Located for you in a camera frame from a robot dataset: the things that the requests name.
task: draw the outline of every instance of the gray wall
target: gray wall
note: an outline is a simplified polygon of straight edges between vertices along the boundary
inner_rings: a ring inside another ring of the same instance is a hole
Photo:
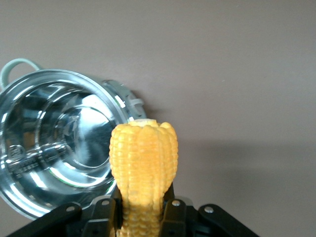
[[[175,192],[195,207],[315,236],[315,1],[0,0],[0,65],[18,57],[132,89],[176,128]],[[0,212],[0,236],[29,222]]]

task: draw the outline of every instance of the shiny metal surface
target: shiny metal surface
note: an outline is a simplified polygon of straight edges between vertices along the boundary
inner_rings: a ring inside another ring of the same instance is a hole
[[[100,85],[66,70],[25,75],[0,103],[2,196],[30,218],[110,194],[111,131],[145,117],[142,102],[118,82]]]

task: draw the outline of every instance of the corn cob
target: corn cob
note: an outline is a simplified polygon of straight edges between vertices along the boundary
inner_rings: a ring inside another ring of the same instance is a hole
[[[175,130],[153,119],[119,124],[112,131],[110,164],[123,203],[118,236],[157,237],[163,196],[177,171]]]

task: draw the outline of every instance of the metal pot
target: metal pot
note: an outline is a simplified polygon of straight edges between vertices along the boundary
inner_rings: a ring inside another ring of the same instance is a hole
[[[8,83],[28,63],[36,71]],[[145,118],[143,102],[124,85],[42,69],[28,59],[0,73],[0,190],[15,210],[34,219],[61,204],[88,207],[115,187],[109,164],[111,131]]]

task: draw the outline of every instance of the pot handle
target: pot handle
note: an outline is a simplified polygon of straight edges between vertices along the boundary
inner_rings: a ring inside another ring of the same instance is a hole
[[[4,88],[9,84],[9,74],[12,71],[12,69],[21,63],[29,64],[36,71],[43,69],[40,65],[38,65],[37,63],[35,63],[29,59],[26,59],[26,58],[13,59],[10,62],[8,62],[7,64],[5,64],[5,66],[2,68],[2,70],[0,72],[0,88],[1,88],[1,90],[4,90]]]

